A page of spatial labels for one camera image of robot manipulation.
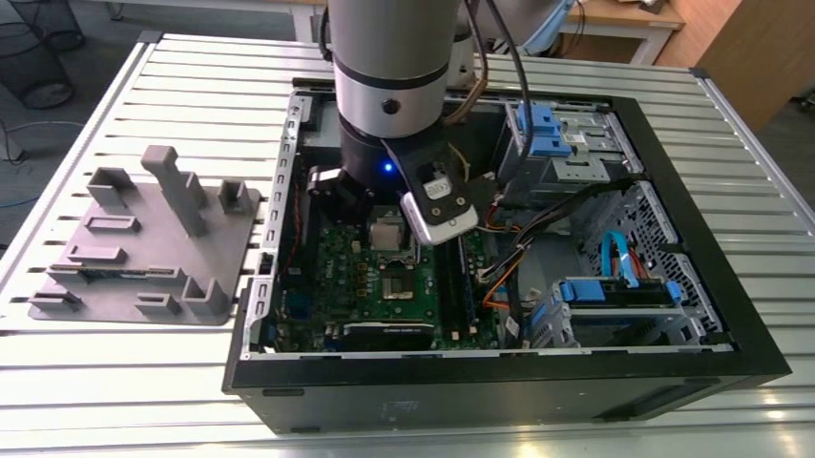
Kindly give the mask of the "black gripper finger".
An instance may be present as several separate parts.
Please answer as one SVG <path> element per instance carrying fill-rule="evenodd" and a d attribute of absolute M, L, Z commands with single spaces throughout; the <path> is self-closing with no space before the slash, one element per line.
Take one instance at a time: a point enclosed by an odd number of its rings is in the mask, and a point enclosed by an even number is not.
<path fill-rule="evenodd" d="M 332 223 L 367 224 L 379 190 L 362 184 L 344 169 L 314 166 L 308 172 L 307 193 Z"/>

